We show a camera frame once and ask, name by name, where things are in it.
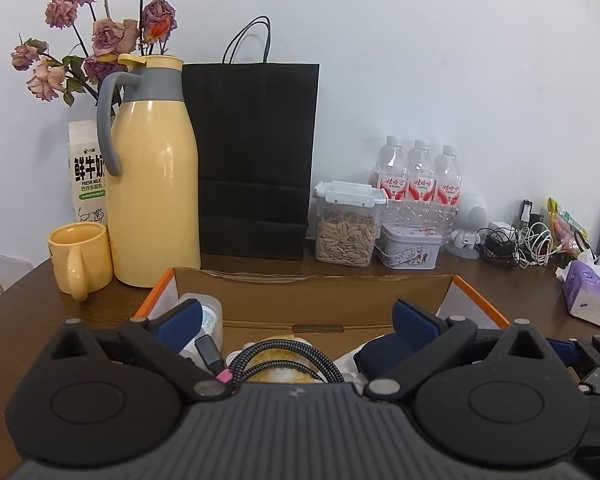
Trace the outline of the yellow ceramic mug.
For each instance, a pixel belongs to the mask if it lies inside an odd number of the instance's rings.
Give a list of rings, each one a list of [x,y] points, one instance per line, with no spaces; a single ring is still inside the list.
[[[58,288],[76,302],[105,288],[114,277],[106,226],[76,222],[53,230],[47,237]]]

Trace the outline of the dried pink rose bouquet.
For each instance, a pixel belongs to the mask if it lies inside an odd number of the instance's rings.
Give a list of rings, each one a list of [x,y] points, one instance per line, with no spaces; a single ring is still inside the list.
[[[66,54],[53,54],[41,39],[20,39],[10,57],[12,67],[27,72],[26,86],[35,98],[61,98],[71,106],[78,94],[99,98],[104,79],[125,66],[124,54],[163,55],[178,28],[176,11],[166,0],[138,0],[136,18],[116,20],[109,0],[50,0],[44,22],[52,29],[70,29],[76,44]]]

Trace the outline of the left water bottle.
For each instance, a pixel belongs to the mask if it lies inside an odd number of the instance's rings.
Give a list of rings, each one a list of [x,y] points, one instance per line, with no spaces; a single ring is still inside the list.
[[[403,139],[387,136],[374,167],[373,184],[385,192],[388,200],[404,200],[407,180]]]

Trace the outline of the black paper shopping bag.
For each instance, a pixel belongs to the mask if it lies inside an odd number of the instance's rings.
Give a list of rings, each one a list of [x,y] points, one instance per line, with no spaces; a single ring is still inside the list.
[[[205,254],[303,257],[320,68],[268,58],[235,63],[250,29],[270,24],[257,16],[230,40],[221,62],[183,68]]]

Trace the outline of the white plastic bag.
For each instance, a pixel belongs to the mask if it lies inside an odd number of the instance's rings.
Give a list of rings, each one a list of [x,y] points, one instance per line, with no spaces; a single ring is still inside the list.
[[[334,364],[340,371],[344,381],[351,384],[358,394],[362,394],[368,380],[365,375],[358,370],[353,357],[354,352],[349,352],[344,356],[340,356],[339,359],[336,359]]]

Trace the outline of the yellow thermos jug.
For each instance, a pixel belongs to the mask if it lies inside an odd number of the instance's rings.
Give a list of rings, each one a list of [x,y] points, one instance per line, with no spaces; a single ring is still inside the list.
[[[152,287],[166,269],[200,266],[196,136],[182,60],[118,61],[124,69],[102,82],[96,112],[112,263],[120,282]]]

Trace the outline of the small white tin box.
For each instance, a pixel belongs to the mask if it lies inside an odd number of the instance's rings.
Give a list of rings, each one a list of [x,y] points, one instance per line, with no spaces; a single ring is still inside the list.
[[[382,264],[394,270],[434,270],[442,236],[434,229],[381,225],[376,252]]]

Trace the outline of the white plastic rectangular case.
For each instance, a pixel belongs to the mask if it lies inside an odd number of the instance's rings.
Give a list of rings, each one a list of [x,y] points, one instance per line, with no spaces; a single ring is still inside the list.
[[[223,315],[222,315],[222,304],[213,296],[195,294],[194,292],[186,292],[183,296],[178,298],[178,304],[187,300],[195,299],[201,305],[202,319],[200,323],[200,329],[194,338],[189,341],[188,344],[181,350],[180,355],[184,358],[191,359],[200,368],[205,368],[204,360],[199,354],[196,347],[195,340],[204,336],[209,335],[215,347],[219,351],[223,348]]]

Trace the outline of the middle water bottle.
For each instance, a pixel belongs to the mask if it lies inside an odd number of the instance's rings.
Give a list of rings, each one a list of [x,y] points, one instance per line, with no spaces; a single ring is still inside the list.
[[[415,140],[407,153],[407,197],[421,203],[430,203],[434,198],[434,162],[427,141]]]

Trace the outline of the colourful snack packet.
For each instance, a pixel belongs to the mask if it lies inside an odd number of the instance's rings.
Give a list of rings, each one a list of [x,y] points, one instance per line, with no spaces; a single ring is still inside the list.
[[[549,197],[546,209],[550,220],[550,232],[558,252],[565,252],[570,257],[577,258],[581,252],[591,248],[588,231],[574,220],[557,200]]]

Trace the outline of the clear seed storage container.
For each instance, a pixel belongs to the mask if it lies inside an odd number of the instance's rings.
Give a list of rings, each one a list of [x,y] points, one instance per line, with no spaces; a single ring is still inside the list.
[[[366,268],[380,230],[386,193],[369,184],[321,181],[315,185],[315,259]]]

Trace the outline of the white toy robot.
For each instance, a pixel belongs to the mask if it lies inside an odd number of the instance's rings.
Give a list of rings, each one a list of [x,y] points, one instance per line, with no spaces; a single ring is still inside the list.
[[[489,223],[488,207],[476,194],[460,196],[457,205],[454,229],[446,249],[458,258],[476,260],[479,258],[480,231]]]

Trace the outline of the water bottle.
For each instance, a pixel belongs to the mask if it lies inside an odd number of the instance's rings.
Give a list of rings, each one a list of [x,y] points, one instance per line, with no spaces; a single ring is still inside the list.
[[[427,141],[415,140],[407,153],[407,197],[421,203],[430,203],[434,198],[434,162]]]
[[[434,160],[434,220],[436,228],[442,236],[442,244],[449,243],[453,231],[457,203],[460,200],[462,175],[457,161],[457,150],[454,146],[445,145],[442,153]]]
[[[388,200],[404,200],[407,180],[403,139],[387,136],[374,167],[373,184],[385,192]]]

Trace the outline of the white milk carton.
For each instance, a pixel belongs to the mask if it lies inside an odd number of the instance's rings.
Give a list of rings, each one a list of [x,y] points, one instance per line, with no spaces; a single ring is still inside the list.
[[[68,125],[69,170],[76,220],[107,223],[105,165],[94,120]]]

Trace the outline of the red orange cardboard box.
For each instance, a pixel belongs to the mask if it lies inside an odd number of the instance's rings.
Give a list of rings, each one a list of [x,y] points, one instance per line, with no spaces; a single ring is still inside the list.
[[[463,315],[480,328],[509,320],[465,280],[452,274],[290,276],[166,270],[136,311],[153,320],[181,296],[212,297],[221,306],[218,331],[224,356],[273,336],[294,335],[332,359],[392,332],[396,300],[431,314]]]

